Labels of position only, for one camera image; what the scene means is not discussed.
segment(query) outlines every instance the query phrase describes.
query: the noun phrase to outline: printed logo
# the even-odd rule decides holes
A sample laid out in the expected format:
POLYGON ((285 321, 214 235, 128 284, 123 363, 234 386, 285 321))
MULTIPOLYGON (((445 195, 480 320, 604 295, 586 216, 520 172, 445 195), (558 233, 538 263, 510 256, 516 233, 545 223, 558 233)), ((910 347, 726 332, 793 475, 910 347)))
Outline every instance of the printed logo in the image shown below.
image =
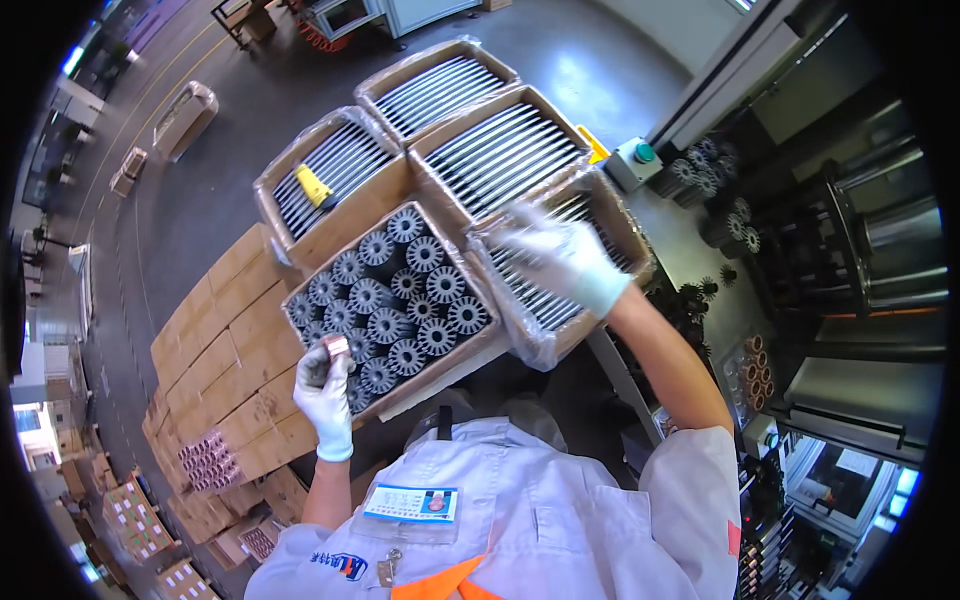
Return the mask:
POLYGON ((311 563, 325 564, 332 566, 347 576, 347 581, 357 581, 367 572, 367 561, 352 554, 327 554, 326 552, 314 552, 310 557, 311 563))

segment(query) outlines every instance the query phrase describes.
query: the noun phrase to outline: badge holder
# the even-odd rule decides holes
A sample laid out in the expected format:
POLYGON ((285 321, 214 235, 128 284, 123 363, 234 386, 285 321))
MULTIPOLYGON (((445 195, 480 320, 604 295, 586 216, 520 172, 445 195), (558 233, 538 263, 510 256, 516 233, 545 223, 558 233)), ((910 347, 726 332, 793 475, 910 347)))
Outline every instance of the badge holder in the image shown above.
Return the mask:
POLYGON ((350 532, 397 543, 453 543, 460 530, 463 491, 376 484, 350 532))

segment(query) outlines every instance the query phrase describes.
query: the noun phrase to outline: gloved hand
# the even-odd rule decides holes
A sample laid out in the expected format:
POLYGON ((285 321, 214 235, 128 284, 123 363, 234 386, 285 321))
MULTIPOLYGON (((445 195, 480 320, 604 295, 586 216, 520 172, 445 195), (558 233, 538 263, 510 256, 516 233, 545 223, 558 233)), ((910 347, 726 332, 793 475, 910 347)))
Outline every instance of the gloved hand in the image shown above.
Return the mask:
POLYGON ((353 454, 353 429, 347 406, 347 376, 353 359, 341 354, 329 364, 326 347, 317 344, 297 363, 294 402, 317 428, 317 457, 342 463, 353 454))
POLYGON ((531 206, 510 209, 519 227, 500 230, 495 244, 520 251, 514 266, 540 287, 573 300, 603 319, 630 284, 589 224, 560 223, 531 206))

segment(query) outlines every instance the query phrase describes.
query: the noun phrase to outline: yellow floor line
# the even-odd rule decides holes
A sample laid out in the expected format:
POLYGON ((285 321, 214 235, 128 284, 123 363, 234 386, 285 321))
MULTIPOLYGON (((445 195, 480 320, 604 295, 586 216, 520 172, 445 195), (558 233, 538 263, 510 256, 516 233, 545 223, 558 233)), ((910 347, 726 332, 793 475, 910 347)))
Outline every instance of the yellow floor line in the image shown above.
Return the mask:
POLYGON ((143 94, 140 96, 140 99, 137 100, 135 105, 133 105, 133 109, 130 111, 130 114, 127 115, 127 120, 123 122, 123 125, 120 126, 120 131, 118 131, 117 134, 113 137, 113 141, 110 142, 110 146, 109 148, 107 148, 107 152, 104 154, 104 159, 100 162, 100 166, 97 167, 97 172, 94 174, 93 179, 90 181, 90 187, 86 190, 86 195, 84 196, 84 203, 80 205, 80 213, 77 215, 77 223, 73 226, 73 233, 70 235, 71 242, 73 241, 73 236, 77 234, 77 227, 80 226, 80 218, 84 214, 86 201, 90 199, 90 192, 93 191, 93 186, 97 182, 97 178, 100 177, 100 172, 104 169, 104 165, 107 164, 107 158, 110 155, 110 151, 113 150, 114 144, 116 144, 117 140, 120 139, 120 134, 123 133, 124 128, 127 127, 127 123, 130 122, 130 119, 131 117, 133 117, 133 114, 136 112, 138 108, 140 108, 140 103, 143 102, 143 100, 147 97, 147 94, 150 93, 150 90, 152 90, 154 88, 154 85, 156 85, 156 83, 160 80, 160 78, 163 77, 163 74, 166 73, 171 66, 173 66, 174 62, 176 62, 177 59, 180 58, 180 56, 182 56, 184 52, 186 52, 186 49, 189 48, 191 45, 193 45, 193 42, 197 41, 200 38, 200 36, 205 34, 206 30, 210 29, 210 27, 212 27, 214 24, 216 24, 216 21, 209 23, 198 34, 196 34, 193 39, 187 42, 187 44, 183 46, 183 49, 177 52, 177 55, 173 57, 173 59, 170 60, 170 62, 167 63, 167 66, 163 67, 163 70, 160 71, 160 74, 154 77, 153 82, 150 83, 150 87, 147 88, 147 91, 143 92, 143 94))

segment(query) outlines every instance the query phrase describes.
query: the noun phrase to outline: worker's right hand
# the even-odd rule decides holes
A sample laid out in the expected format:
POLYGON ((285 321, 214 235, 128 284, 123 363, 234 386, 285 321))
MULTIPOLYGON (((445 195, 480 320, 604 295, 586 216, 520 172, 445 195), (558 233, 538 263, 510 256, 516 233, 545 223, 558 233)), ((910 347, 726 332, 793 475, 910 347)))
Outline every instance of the worker's right hand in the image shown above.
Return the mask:
POLYGON ((347 405, 347 376, 354 368, 345 354, 329 364, 326 347, 317 343, 297 363, 294 402, 317 429, 317 457, 342 463, 353 454, 353 428, 347 405))
POLYGON ((518 251, 515 269, 540 287, 580 304, 603 319, 631 276, 617 269, 588 223, 550 220, 532 206, 510 208, 518 227, 492 235, 495 244, 518 251))

